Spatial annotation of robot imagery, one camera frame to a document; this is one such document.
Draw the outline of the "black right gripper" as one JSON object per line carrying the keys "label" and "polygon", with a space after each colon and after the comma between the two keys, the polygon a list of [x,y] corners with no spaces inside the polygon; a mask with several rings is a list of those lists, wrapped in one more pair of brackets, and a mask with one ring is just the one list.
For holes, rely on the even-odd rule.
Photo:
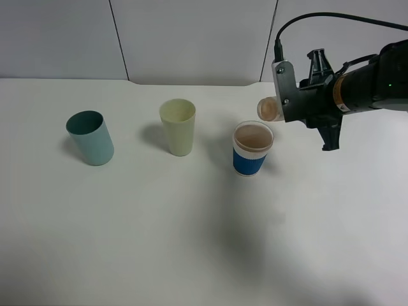
{"label": "black right gripper", "polygon": [[323,151],[340,148],[342,113],[333,100],[333,86],[338,76],[333,74],[323,48],[307,54],[310,60],[308,79],[300,82],[302,93],[313,93],[307,103],[306,116],[302,122],[309,129],[317,129],[323,139]]}

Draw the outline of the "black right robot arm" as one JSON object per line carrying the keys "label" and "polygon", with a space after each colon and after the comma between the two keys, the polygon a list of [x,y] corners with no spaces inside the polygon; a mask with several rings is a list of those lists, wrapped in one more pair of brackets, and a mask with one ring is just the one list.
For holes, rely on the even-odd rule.
{"label": "black right robot arm", "polygon": [[323,151],[339,149],[345,115],[388,109],[407,111],[407,41],[390,43],[334,71],[324,50],[314,50],[309,77],[300,82],[297,119],[317,129]]}

